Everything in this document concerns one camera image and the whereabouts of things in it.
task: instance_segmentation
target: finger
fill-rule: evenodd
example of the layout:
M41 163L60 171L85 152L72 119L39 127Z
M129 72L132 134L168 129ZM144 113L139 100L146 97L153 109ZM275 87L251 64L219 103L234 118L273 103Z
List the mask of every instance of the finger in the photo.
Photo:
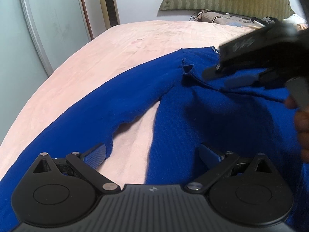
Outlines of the finger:
M288 109L297 108L297 104L291 96L288 96L288 98L284 101L284 104L285 104L286 108L288 108Z
M309 150L302 149L300 151L300 155L301 155L301 158L302 158L303 162L309 163Z
M299 133L297 138L303 149L309 149L309 133Z
M299 133L309 132L309 114L297 112L294 117L295 128Z

